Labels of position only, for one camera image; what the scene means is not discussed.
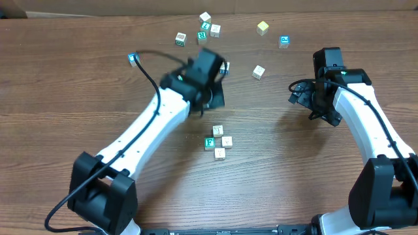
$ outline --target yellow cube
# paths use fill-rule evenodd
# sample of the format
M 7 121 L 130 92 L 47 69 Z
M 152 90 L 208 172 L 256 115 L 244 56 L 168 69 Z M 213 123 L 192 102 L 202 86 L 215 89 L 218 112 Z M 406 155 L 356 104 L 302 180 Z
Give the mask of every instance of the yellow cube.
M 268 31 L 268 24 L 266 22 L 261 22 L 257 26 L 257 33 L 261 36 L 265 35 Z

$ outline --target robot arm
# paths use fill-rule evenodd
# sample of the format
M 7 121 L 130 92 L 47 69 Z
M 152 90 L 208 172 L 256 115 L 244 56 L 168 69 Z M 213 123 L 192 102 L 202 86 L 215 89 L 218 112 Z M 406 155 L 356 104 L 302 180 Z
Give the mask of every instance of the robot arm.
M 316 52 L 313 63 L 316 83 L 305 80 L 296 87 L 289 101 L 312 110 L 310 119 L 321 118 L 337 126 L 344 118 L 364 163 L 364 169 L 349 194 L 348 205 L 318 216 L 313 225 L 317 225 L 316 229 L 322 235 L 367 234 L 371 230 L 417 225 L 418 196 L 405 174 L 406 167 L 369 105 L 342 87 L 357 92 L 376 109 L 416 177 L 418 158 L 389 123 L 367 74 L 362 69 L 346 69 L 339 48 L 324 48 Z M 392 187 L 394 177 L 403 182 L 401 187 Z
M 157 92 L 145 111 L 118 139 L 96 156 L 82 153 L 74 162 L 70 184 L 70 192 L 80 191 L 68 200 L 68 208 L 106 234 L 140 234 L 139 226 L 133 221 L 138 207 L 135 181 L 164 138 L 185 121 L 191 111 L 203 113 L 205 109 L 225 105 L 223 77 L 215 80 L 223 62 L 219 55 L 202 49 L 196 60 L 189 59 L 187 65 L 163 77 L 159 95 Z M 148 124 L 155 112 L 157 115 Z M 80 188 L 106 164 L 110 166 L 98 178 Z M 100 180 L 104 177 L 112 183 L 105 184 Z

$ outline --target stack of blocks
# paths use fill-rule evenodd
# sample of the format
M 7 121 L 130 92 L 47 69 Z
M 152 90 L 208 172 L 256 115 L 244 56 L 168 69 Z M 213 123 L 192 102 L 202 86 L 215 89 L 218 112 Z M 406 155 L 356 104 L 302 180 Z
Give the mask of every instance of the stack of blocks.
M 225 148 L 233 147 L 233 138 L 231 136 L 223 136 L 223 126 L 216 125 L 212 127 L 214 132 L 213 138 L 204 139 L 204 149 L 205 150 L 215 150 L 215 160 L 225 160 Z M 222 137 L 222 148 L 215 147 L 215 138 Z

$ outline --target wooden table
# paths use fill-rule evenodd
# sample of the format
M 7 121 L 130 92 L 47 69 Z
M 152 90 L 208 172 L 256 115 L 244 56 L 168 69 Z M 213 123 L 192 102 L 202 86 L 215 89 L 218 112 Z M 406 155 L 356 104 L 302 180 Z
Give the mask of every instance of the wooden table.
M 256 27 L 270 25 L 261 37 Z M 343 121 L 309 121 L 287 86 L 313 78 L 312 54 L 339 46 L 348 68 L 364 69 L 406 143 L 418 150 L 418 13 L 335 12 L 213 16 L 221 37 L 207 47 L 231 62 L 226 106 L 191 116 L 161 144 L 137 182 L 143 227 L 238 228 L 308 223 L 347 204 L 362 170 Z M 196 56 L 198 16 L 0 20 L 0 234 L 48 234 L 46 214 L 69 190 L 74 160 L 115 140 L 154 89 L 127 54 L 154 49 Z M 176 46 L 186 33 L 185 48 Z M 289 35 L 288 49 L 278 37 Z M 178 65 L 142 64 L 157 81 Z M 251 77 L 260 65 L 261 80 Z M 225 161 L 204 151 L 213 125 L 234 147 Z M 85 225 L 66 207 L 55 227 Z M 418 229 L 390 231 L 416 234 Z

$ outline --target wood grain surface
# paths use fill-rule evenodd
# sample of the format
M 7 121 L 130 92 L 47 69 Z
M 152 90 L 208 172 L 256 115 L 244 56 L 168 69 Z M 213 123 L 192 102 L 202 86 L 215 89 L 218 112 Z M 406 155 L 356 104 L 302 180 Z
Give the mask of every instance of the wood grain surface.
M 263 37 L 262 20 L 270 25 Z M 362 170 L 346 123 L 309 121 L 309 110 L 287 101 L 291 82 L 314 77 L 312 54 L 323 47 L 341 47 L 346 66 L 368 73 L 394 128 L 418 149 L 418 13 L 238 14 L 213 22 L 221 36 L 207 47 L 231 62 L 226 106 L 192 115 L 154 153 L 137 182 L 142 227 L 271 227 L 345 206 Z M 48 234 L 44 218 L 68 193 L 74 160 L 115 140 L 155 92 L 127 54 L 196 56 L 199 27 L 198 16 L 0 20 L 0 234 Z M 177 32 L 187 34 L 185 48 L 174 44 Z M 278 49 L 280 35 L 291 37 L 288 49 Z M 141 59 L 157 82 L 178 66 Z M 261 80 L 251 77 L 257 65 L 266 69 Z M 233 137 L 225 161 L 204 151 L 213 125 Z M 88 223 L 65 207 L 52 224 Z

